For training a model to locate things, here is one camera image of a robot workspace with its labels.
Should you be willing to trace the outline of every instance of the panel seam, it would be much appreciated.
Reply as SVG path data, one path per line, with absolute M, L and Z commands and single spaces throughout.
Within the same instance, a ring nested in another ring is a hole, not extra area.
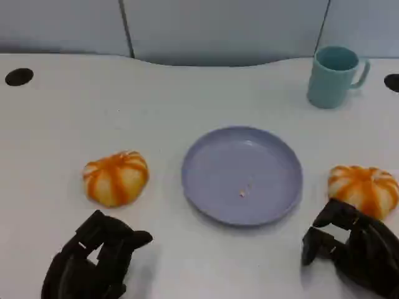
M 129 47 L 129 56 L 131 58 L 135 58 L 135 51 L 133 50 L 132 38 L 129 31 L 129 25 L 127 23 L 125 3 L 123 2 L 123 0 L 118 0 L 118 2 L 119 2 L 120 15 L 122 17 L 123 30 L 125 31 L 126 41 Z
M 331 1 L 332 1 L 332 0 L 329 0 L 329 1 L 328 1 L 327 7 L 325 8 L 325 13 L 324 13 L 324 19 L 323 19 L 322 27 L 320 28 L 319 36 L 318 36 L 318 38 L 317 38 L 316 47 L 315 47 L 315 49 L 314 49 L 314 53 L 313 53 L 313 54 L 315 54 L 316 51 L 317 51 L 317 48 L 319 48 L 320 40 L 321 40 L 321 38 L 322 38 L 322 34 L 323 34 L 323 30 L 324 30 L 325 20 L 327 19 L 327 15 L 329 14 L 329 9 L 330 9 L 330 5 L 331 5 Z

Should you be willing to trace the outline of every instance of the mug handle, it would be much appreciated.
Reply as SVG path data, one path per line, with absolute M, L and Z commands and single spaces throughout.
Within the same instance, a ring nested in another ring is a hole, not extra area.
M 371 65 L 370 65 L 370 61 L 368 61 L 368 59 L 366 59 L 365 63 L 366 63 L 366 65 L 364 66 L 364 70 L 363 70 L 362 75 L 360 76 L 359 81 L 357 83 L 352 84 L 350 86 L 351 89 L 356 89 L 356 88 L 361 87 L 364 84 L 364 82 L 366 81 L 366 78 L 370 71 Z

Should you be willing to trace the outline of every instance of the robotic hand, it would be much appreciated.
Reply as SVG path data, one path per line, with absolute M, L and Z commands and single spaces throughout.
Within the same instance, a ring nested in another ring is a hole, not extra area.
M 118 299 L 126 291 L 132 253 L 152 241 L 122 221 L 95 211 L 53 259 L 42 287 L 42 299 Z M 102 248 L 95 265 L 87 259 Z
M 316 228 L 328 224 L 351 230 L 346 244 Z M 385 298 L 399 298 L 399 240 L 382 222 L 349 204 L 331 199 L 306 233 L 303 243 L 303 266 L 322 255 L 355 283 Z

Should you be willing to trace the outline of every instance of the black hole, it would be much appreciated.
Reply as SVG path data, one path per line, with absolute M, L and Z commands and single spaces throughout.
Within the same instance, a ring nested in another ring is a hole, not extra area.
M 16 69 L 6 75 L 6 83 L 10 86 L 21 86 L 31 81 L 33 71 L 31 69 Z
M 385 85 L 394 92 L 399 92 L 399 74 L 387 75 L 384 79 Z

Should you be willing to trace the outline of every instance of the mug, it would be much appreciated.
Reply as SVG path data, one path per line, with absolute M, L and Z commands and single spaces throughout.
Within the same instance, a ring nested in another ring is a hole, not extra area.
M 312 75 L 309 80 L 307 98 L 319 108 L 337 108 L 350 89 L 361 87 L 370 71 L 370 62 L 357 83 L 352 84 L 359 65 L 355 52 L 344 47 L 326 47 L 316 52 L 313 59 Z

